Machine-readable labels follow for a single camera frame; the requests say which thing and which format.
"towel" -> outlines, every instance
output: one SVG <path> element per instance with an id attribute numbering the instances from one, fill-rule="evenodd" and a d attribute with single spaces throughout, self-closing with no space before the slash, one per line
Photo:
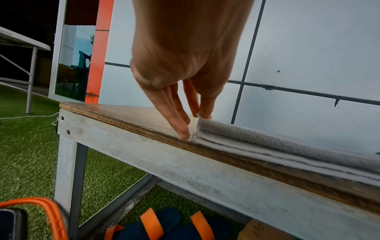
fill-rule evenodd
<path id="1" fill-rule="evenodd" d="M 199 117 L 196 144 L 219 151 L 380 187 L 380 156 L 311 146 L 251 129 Z"/>

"slide sandal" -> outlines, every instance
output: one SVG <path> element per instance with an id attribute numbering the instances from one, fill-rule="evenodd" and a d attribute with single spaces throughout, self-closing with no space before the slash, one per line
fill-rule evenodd
<path id="1" fill-rule="evenodd" d="M 199 211 L 192 223 L 170 231 L 161 240 L 229 240 L 230 228 L 221 217 L 204 217 Z"/>
<path id="2" fill-rule="evenodd" d="M 113 226 L 98 240 L 158 240 L 178 226 L 181 215 L 174 208 L 165 208 L 158 213 L 149 208 L 140 219 L 137 223 Z"/>

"gray towel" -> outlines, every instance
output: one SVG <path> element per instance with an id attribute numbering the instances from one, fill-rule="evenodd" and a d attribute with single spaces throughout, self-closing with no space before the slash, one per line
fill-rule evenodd
<path id="1" fill-rule="evenodd" d="M 193 142 L 220 151 L 380 187 L 380 156 L 314 147 L 199 117 Z"/>

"green turf floor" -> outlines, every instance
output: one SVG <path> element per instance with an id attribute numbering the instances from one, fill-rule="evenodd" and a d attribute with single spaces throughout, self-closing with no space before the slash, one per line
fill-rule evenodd
<path id="1" fill-rule="evenodd" d="M 26 94 L 0 85 L 0 118 L 25 116 Z M 33 96 L 32 115 L 58 112 L 57 102 Z M 53 197 L 58 135 L 51 124 L 55 117 L 27 117 L 0 120 L 0 201 L 21 197 Z M 104 154 L 89 150 L 86 164 L 80 222 L 90 218 L 108 202 L 144 176 L 144 172 Z M 122 220 L 123 224 L 138 221 L 152 207 L 156 212 L 176 208 L 182 225 L 201 210 L 204 215 L 216 213 L 154 187 Z M 23 206 L 28 212 L 29 239 L 50 239 L 50 231 L 42 210 Z M 225 218 L 236 239 L 242 225 Z"/>

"metal table leg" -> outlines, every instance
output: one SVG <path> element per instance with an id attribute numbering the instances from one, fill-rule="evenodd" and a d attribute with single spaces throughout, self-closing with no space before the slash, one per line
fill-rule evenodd
<path id="1" fill-rule="evenodd" d="M 29 75 L 29 85 L 28 85 L 28 96 L 27 96 L 27 113 L 30 113 L 30 108 L 32 105 L 32 91 L 33 91 L 33 80 L 34 80 L 34 70 L 36 68 L 37 60 L 37 47 L 33 47 L 32 53 L 32 63 L 30 64 L 30 75 Z"/>
<path id="2" fill-rule="evenodd" d="M 54 201 L 61 207 L 70 239 L 76 239 L 82 201 L 87 147 L 60 136 Z"/>

